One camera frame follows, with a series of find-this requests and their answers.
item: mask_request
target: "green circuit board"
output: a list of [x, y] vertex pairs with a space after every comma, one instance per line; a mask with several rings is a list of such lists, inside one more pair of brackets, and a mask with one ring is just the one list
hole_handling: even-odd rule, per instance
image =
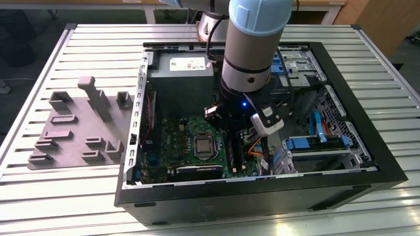
[[[246, 163], [246, 171], [233, 172], [227, 161], [225, 134], [215, 130], [205, 118], [165, 119], [162, 129], [161, 164], [158, 168], [150, 170], [151, 182], [166, 182], [166, 167], [194, 164], [223, 166], [225, 178], [257, 176], [255, 161]], [[209, 160], [203, 160], [195, 156], [194, 137], [198, 134], [214, 137], [215, 155]]]

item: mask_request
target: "metal slatted table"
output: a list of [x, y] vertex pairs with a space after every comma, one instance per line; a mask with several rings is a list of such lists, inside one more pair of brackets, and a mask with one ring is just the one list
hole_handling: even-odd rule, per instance
[[0, 234], [419, 235], [420, 99], [365, 32], [350, 26], [289, 26], [282, 40], [325, 43], [409, 182], [337, 210], [146, 228], [114, 207], [118, 165], [29, 170], [51, 93], [86, 96], [78, 77], [93, 75], [106, 94], [134, 94], [143, 42], [197, 40], [194, 25], [79, 25], [65, 30], [0, 148]]

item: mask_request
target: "wooden furniture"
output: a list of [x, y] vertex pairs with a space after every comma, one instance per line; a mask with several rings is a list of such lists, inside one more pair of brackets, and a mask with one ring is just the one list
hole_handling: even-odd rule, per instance
[[335, 24], [358, 24], [390, 56], [420, 23], [419, 0], [349, 0]]
[[[302, 19], [305, 24], [333, 25], [341, 8], [347, 0], [299, 0]], [[0, 0], [0, 9], [142, 9], [146, 13], [147, 23], [155, 24], [155, 10], [181, 9], [162, 4], [159, 0]]]

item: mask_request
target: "cpu socket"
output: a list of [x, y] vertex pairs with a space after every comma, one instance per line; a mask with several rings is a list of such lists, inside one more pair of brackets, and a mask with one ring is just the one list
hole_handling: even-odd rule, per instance
[[195, 135], [195, 157], [207, 161], [215, 154], [214, 135], [211, 133], [198, 133]]

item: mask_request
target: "sticker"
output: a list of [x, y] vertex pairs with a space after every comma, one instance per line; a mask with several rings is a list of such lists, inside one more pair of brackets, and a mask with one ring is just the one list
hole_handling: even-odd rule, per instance
[[269, 170], [269, 163], [267, 163], [267, 161], [266, 161], [265, 159], [262, 159], [261, 164], [262, 164], [262, 167], [263, 167], [266, 170]]
[[171, 71], [206, 70], [205, 58], [173, 58], [170, 63]]

